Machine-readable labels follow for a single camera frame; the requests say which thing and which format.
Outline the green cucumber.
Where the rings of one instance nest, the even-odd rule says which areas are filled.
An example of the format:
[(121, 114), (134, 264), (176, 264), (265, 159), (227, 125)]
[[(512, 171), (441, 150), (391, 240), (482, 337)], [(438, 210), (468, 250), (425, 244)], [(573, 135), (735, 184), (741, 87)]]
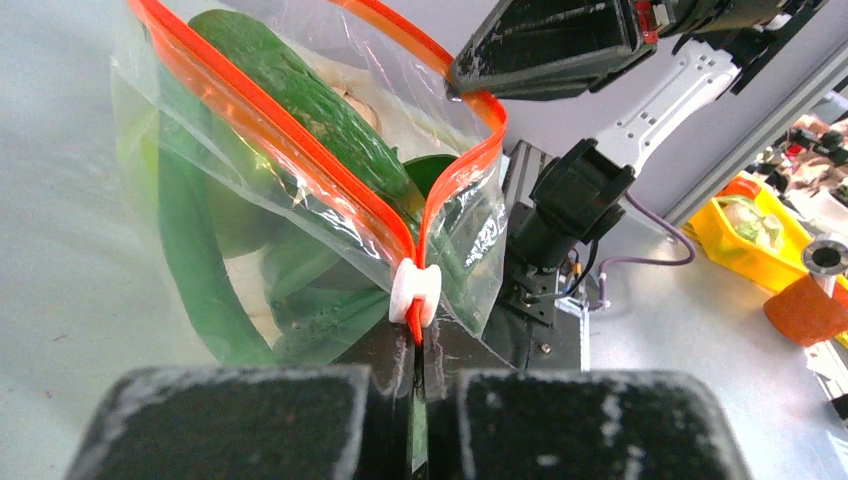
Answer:
[(398, 215), (420, 216), (425, 200), (404, 169), (397, 150), (265, 24), (243, 13), (213, 9), (193, 17), (189, 26)]

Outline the clear zip top bag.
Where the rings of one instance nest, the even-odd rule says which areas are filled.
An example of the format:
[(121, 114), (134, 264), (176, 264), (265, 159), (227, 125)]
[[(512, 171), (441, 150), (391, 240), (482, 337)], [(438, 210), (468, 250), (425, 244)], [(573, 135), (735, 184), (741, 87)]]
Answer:
[[(356, 93), (376, 110), (379, 135), (422, 193), (419, 217), (398, 215), (190, 28), (213, 9), (259, 20), (313, 70), (338, 62), (364, 71)], [(500, 185), (507, 115), (488, 93), (448, 99), (449, 53), (378, 1), (130, 1), (126, 10), (112, 65), (120, 161), (163, 256), (158, 139), (169, 116), (202, 145), (185, 158), (206, 181), (289, 219), (388, 292), (375, 325), (397, 317), (419, 339), (438, 320), (457, 322), (444, 307), (443, 270), (427, 260), (431, 227), (491, 168)], [(166, 260), (165, 269), (172, 278)]]

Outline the green chili pepper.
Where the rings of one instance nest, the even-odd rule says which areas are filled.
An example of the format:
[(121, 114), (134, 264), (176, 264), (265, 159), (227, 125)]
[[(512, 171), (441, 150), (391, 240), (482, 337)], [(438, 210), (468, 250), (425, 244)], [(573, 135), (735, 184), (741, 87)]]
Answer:
[(274, 365), (230, 281), (214, 232), (205, 173), (185, 158), (202, 145), (169, 116), (159, 123), (158, 222), (168, 269), (188, 320), (225, 365)]

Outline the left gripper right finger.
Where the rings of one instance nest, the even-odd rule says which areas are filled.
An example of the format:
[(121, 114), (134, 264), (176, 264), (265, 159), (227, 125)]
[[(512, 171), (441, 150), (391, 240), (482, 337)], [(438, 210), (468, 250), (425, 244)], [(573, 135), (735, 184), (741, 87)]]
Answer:
[(424, 334), (433, 479), (747, 479), (705, 383), (676, 371), (518, 371), (456, 322)]

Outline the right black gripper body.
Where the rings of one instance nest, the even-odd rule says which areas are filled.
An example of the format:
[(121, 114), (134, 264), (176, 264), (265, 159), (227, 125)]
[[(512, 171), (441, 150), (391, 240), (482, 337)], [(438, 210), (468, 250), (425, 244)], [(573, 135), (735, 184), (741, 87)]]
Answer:
[(636, 52), (652, 55), (660, 39), (698, 40), (733, 57), (773, 57), (825, 5), (824, 1), (634, 1)]

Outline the green bok choy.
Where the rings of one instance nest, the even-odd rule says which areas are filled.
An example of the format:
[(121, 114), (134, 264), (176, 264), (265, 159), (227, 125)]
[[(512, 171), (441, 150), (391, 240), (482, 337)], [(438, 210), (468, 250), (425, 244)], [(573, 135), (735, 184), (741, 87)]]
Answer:
[[(506, 208), (497, 168), (452, 197), (431, 227), (445, 309), (480, 337), (502, 284)], [(284, 365), (326, 364), (370, 330), (389, 294), (289, 219), (206, 181), (226, 285)]]

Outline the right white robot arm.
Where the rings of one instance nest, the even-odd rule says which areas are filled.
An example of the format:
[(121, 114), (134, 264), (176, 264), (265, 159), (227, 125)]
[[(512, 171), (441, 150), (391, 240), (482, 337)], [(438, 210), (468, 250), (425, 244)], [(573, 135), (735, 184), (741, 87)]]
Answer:
[(620, 199), (688, 117), (738, 93), (820, 10), (818, 1), (500, 1), (451, 63), (452, 97), (552, 101), (595, 93), (674, 38), (674, 64), (635, 108), (539, 173), (509, 224), (512, 274), (549, 274), (623, 216)]

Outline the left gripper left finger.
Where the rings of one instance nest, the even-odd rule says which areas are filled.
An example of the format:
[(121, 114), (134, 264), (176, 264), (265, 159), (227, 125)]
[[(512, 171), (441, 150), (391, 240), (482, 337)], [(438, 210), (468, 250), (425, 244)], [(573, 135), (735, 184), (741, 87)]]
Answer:
[(406, 479), (414, 347), (378, 324), (327, 366), (149, 367), (106, 392), (70, 479)]

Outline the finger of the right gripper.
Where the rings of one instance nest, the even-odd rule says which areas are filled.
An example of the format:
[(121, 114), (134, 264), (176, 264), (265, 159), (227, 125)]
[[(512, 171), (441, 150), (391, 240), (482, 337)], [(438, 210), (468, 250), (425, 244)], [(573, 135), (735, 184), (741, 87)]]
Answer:
[(632, 1), (499, 1), (452, 61), (449, 96), (552, 101), (596, 93), (646, 58)]

